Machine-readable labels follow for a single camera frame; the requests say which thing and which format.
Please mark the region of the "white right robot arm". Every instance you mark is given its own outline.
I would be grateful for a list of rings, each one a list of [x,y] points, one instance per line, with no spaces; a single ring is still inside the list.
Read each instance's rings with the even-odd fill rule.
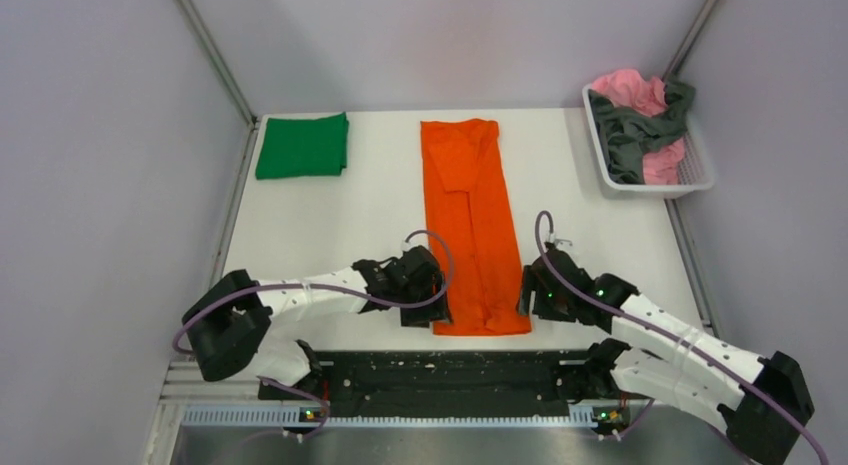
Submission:
[[[785,463],[814,414],[794,358],[723,342],[616,275],[591,277],[552,243],[524,267],[517,308],[606,333],[570,382],[577,401],[618,393],[658,400],[701,419],[757,464]]]

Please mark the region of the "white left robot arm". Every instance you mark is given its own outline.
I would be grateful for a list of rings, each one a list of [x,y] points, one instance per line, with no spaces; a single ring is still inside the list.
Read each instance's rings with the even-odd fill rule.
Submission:
[[[443,321],[450,277],[423,246],[294,280],[261,281],[238,269],[185,312],[177,336],[188,340],[206,382],[247,371],[308,398],[319,389],[321,373],[308,343],[285,336],[288,324],[392,308],[405,326]]]

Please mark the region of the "orange t shirt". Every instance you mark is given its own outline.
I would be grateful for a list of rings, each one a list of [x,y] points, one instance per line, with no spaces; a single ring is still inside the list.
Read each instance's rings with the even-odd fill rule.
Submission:
[[[522,261],[499,149],[499,125],[471,119],[420,126],[425,219],[443,245],[433,251],[454,277],[443,336],[509,336],[531,332],[517,310]]]

